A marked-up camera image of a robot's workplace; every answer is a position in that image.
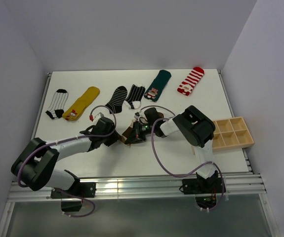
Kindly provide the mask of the cream and brown sock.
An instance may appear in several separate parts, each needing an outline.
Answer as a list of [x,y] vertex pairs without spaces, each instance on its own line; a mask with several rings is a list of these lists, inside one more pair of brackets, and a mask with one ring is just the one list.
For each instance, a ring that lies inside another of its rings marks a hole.
[[151,134],[154,121],[159,118],[163,118],[163,113],[157,112],[157,117],[140,116],[133,120],[131,125],[122,133],[121,142],[127,146],[145,142],[147,136]]

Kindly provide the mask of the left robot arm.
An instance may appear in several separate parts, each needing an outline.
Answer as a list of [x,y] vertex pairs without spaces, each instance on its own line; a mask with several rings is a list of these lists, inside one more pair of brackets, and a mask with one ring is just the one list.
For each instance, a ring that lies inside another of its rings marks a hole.
[[56,163],[72,155],[91,152],[102,144],[110,146],[118,141],[116,124],[101,117],[76,137],[57,142],[32,139],[11,167],[21,187],[38,191],[43,187],[54,188],[68,197],[75,197],[81,191],[80,178],[68,170],[55,169]]

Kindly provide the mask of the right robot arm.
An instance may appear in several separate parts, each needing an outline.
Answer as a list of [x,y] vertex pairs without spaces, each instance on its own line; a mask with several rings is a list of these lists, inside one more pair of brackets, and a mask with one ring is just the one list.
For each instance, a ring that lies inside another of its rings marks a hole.
[[[141,112],[135,114],[135,121],[122,134],[124,144],[132,145],[146,141],[146,136],[151,135],[151,143],[155,158],[160,167],[169,175],[177,178],[185,178],[196,174],[198,189],[204,193],[209,192],[217,182],[218,168],[214,163],[212,141],[215,125],[195,106],[189,106],[185,111],[171,118],[160,116],[156,107],[146,106],[144,110],[145,122],[141,121]],[[154,136],[167,137],[174,132],[181,132],[187,142],[195,150],[199,159],[199,166],[186,174],[173,174],[161,163],[155,150]]]

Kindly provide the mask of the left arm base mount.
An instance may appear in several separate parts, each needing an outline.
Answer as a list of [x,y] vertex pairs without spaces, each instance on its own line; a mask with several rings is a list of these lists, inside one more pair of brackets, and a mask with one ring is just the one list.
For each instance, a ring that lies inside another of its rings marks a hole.
[[85,207],[92,208],[89,213],[95,210],[95,204],[90,200],[90,198],[95,197],[95,192],[95,182],[80,182],[73,185],[69,190],[53,188],[50,198],[61,200],[61,210],[74,216]]

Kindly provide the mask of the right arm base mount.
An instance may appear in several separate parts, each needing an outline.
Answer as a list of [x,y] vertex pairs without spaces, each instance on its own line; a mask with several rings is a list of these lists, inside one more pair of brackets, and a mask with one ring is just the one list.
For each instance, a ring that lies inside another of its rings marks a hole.
[[194,195],[197,206],[201,211],[210,212],[218,205],[217,195],[220,200],[226,193],[226,187],[221,178],[202,177],[182,179],[179,191],[184,195]]

